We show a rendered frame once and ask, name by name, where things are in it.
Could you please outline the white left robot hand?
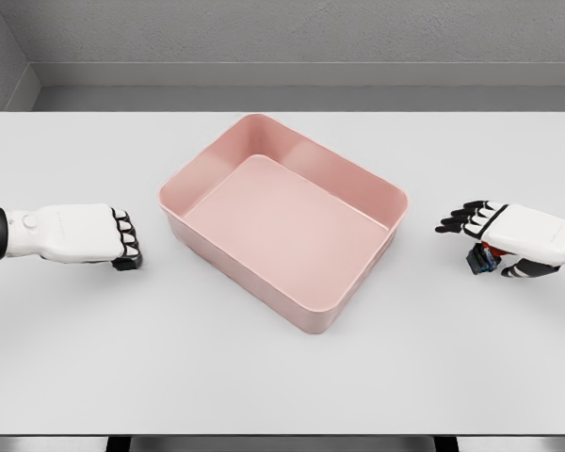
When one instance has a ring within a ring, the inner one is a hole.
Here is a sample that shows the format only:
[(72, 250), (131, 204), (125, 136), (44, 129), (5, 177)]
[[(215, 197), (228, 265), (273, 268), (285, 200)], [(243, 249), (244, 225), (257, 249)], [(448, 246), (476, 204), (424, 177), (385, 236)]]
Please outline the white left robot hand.
[(135, 226), (128, 213), (104, 203), (56, 206), (59, 230), (54, 248), (60, 263), (109, 263), (134, 256), (139, 249)]

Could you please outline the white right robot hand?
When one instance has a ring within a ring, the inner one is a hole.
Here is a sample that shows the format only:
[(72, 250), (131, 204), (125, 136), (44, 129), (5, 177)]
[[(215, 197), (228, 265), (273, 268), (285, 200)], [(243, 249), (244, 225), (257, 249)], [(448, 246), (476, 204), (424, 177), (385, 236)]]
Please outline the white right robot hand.
[(541, 211), (492, 201), (467, 202), (435, 227), (438, 234), (462, 234), (485, 242), (519, 260), (501, 269), (506, 278), (539, 278), (561, 266), (546, 264), (547, 243), (557, 217)]

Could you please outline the pink rectangular plastic basket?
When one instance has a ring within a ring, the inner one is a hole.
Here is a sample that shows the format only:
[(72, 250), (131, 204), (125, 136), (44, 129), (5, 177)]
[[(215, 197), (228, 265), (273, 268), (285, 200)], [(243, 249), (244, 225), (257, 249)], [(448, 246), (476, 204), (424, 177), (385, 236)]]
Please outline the pink rectangular plastic basket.
[(409, 208), (399, 186), (264, 114), (231, 125), (158, 201), (179, 241), (311, 334), (341, 313)]

